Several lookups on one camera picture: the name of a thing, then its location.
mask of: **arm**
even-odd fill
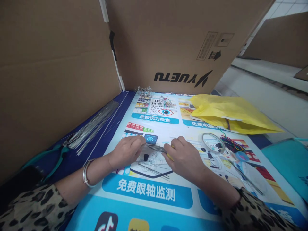
[[[90,163],[88,183],[95,185],[113,170],[135,162],[145,143],[142,136],[123,138],[111,153]],[[0,216],[0,230],[58,230],[90,191],[82,174],[83,168],[55,184],[20,194]]]
[[[217,206],[230,209],[240,200],[238,191],[203,163],[199,151],[184,137],[173,139],[164,148],[174,161],[163,153],[172,170],[199,187]]]
[[[88,183],[95,185],[112,171],[135,162],[140,155],[141,146],[145,143],[142,136],[123,138],[111,153],[90,163],[87,170]],[[55,183],[68,204],[77,205],[90,191],[83,182],[82,173],[83,168]]]
[[[222,218],[230,230],[300,230],[270,210],[263,201],[244,188],[237,190],[203,163],[199,151],[184,137],[171,141],[163,153],[172,170],[199,187],[222,210]]]

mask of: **yellow plastic bag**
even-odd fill
[[[196,108],[192,116],[220,128],[242,134],[284,132],[242,97],[200,94],[190,101]]]

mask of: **tiktok logo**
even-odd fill
[[[118,216],[114,213],[103,212],[98,219],[95,231],[116,231]]]

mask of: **cardboard box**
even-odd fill
[[[308,81],[308,66],[303,70],[299,71],[298,73],[296,73],[294,78]]]
[[[210,94],[273,2],[107,0],[125,89]]]
[[[0,183],[120,93],[98,0],[0,2]]]
[[[308,65],[308,12],[265,20],[244,56],[305,68]]]
[[[126,89],[210,93],[273,1],[109,1]],[[0,2],[0,183],[120,92],[100,3]]]

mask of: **person's right hand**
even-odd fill
[[[121,139],[115,149],[107,155],[111,168],[116,170],[135,162],[145,143],[143,136],[128,136]]]
[[[182,136],[173,139],[171,145],[174,148],[169,144],[165,144],[164,148],[174,161],[162,152],[166,162],[175,173],[197,184],[199,180],[202,180],[199,177],[204,177],[204,173],[209,171],[203,163],[199,151]]]

